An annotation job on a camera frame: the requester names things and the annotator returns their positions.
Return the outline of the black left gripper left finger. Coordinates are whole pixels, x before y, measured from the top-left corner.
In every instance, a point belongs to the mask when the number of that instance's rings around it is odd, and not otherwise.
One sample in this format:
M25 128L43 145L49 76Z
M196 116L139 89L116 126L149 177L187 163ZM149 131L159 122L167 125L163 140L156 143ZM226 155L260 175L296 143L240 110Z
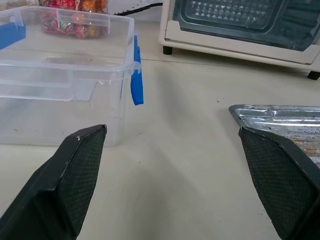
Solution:
M96 187L107 126L67 136L0 217L0 240L76 240Z

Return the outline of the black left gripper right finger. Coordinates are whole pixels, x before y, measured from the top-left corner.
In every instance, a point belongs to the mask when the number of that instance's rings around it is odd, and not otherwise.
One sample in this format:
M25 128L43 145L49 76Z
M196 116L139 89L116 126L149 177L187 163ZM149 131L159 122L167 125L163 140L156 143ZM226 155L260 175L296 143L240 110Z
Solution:
M258 197L281 240L320 240L320 168L292 140L241 127Z

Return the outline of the silver foil tray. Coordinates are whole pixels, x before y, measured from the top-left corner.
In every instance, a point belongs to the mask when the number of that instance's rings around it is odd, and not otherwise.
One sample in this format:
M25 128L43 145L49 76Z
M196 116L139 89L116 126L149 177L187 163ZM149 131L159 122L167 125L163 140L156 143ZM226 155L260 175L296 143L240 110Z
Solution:
M292 140L320 168L320 106L236 104L228 110L241 127Z

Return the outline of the clear plastic storage box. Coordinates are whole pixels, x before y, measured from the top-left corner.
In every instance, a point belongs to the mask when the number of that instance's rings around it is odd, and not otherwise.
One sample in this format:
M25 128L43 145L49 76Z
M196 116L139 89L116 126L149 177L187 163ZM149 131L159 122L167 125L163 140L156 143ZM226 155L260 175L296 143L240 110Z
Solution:
M107 127L105 146L118 144L127 97L144 102L134 19L93 13L108 33L78 39L43 31L50 10L0 11L0 144L59 145L95 125Z

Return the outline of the colourful snack bag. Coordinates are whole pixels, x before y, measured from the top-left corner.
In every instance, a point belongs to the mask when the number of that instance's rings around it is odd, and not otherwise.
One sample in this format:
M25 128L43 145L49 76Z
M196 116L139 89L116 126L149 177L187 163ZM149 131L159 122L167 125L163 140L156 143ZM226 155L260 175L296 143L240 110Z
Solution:
M40 13L45 33L98 39L104 37L109 28L99 26L98 18L92 14L106 14L108 0L38 0L41 7L56 8L57 11L43 10Z

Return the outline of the cream toaster oven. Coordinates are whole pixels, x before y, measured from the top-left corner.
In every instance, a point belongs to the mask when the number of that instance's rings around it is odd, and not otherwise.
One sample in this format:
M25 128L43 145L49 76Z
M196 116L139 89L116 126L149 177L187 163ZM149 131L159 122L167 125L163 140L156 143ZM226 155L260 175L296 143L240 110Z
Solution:
M308 71L320 79L320 0L163 0L159 41L173 49Z

